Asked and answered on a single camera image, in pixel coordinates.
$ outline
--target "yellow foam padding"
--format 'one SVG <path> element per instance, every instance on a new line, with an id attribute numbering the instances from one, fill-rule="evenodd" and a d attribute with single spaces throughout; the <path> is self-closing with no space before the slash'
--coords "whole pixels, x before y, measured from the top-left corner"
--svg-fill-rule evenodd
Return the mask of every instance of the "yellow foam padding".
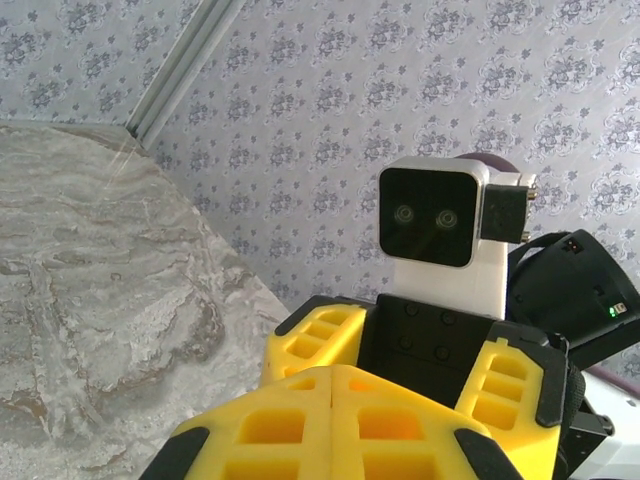
<path id="1" fill-rule="evenodd" d="M 471 480 L 453 432 L 486 427 L 356 367 L 315 367 L 188 420 L 186 480 Z"/>
<path id="2" fill-rule="evenodd" d="M 484 424 L 526 480 L 552 477 L 560 426 L 536 423 L 542 368 L 506 339 L 486 341 L 455 410 Z"/>
<path id="3" fill-rule="evenodd" d="M 334 364 L 355 365 L 367 310 L 357 305 L 313 309 L 286 335 L 267 338 L 260 385 L 301 370 Z"/>
<path id="4" fill-rule="evenodd" d="M 185 480 L 331 478 L 331 370 L 311 369 L 194 417 L 209 437 Z"/>

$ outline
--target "floral wallpaper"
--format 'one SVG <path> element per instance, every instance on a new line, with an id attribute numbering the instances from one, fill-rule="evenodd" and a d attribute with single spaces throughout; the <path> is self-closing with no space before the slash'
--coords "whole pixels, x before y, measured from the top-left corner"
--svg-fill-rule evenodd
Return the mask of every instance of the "floral wallpaper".
<path id="1" fill-rule="evenodd" d="M 0 0 L 0 119 L 124 124 L 200 0 Z"/>
<path id="2" fill-rule="evenodd" d="M 249 0 L 154 153 L 290 308 L 372 298 L 376 175 L 500 154 L 534 234 L 586 228 L 640 285 L 637 0 Z M 608 362 L 640 378 L 640 349 Z"/>

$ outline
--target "screw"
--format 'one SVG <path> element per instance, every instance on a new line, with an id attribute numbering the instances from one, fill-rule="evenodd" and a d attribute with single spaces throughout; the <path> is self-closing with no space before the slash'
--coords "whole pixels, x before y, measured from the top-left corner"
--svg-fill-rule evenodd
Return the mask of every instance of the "screw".
<path id="1" fill-rule="evenodd" d="M 451 312 L 442 312 L 442 315 L 440 315 L 440 320 L 445 325 L 453 325 L 454 323 L 456 323 L 456 316 Z"/>
<path id="2" fill-rule="evenodd" d="M 413 347 L 413 342 L 409 337 L 402 336 L 398 339 L 398 345 L 400 345 L 400 348 L 404 350 L 409 350 L 411 347 Z"/>
<path id="3" fill-rule="evenodd" d="M 415 317 L 418 314 L 418 312 L 420 311 L 420 309 L 418 308 L 418 306 L 415 303 L 407 303 L 404 306 L 404 311 L 410 317 Z"/>
<path id="4" fill-rule="evenodd" d="M 450 351 L 447 347 L 436 347 L 435 355 L 438 360 L 445 361 L 449 358 Z"/>

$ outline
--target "marble table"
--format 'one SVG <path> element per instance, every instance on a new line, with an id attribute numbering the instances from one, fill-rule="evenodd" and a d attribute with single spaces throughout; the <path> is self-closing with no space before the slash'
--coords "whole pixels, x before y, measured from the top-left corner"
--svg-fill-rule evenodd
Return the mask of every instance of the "marble table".
<path id="1" fill-rule="evenodd" d="M 286 315 L 126 130 L 0 124 L 1 478 L 137 478 Z"/>

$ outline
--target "black camera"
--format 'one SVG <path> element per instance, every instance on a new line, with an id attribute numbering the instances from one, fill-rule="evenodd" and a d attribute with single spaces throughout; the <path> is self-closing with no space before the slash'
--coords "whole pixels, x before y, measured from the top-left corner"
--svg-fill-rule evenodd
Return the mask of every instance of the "black camera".
<path id="1" fill-rule="evenodd" d="M 477 239 L 482 176 L 473 169 L 447 170 L 442 160 L 429 159 L 431 163 L 419 167 L 412 166 L 412 157 L 403 160 L 379 177 L 383 252 L 406 260 L 467 266 Z"/>

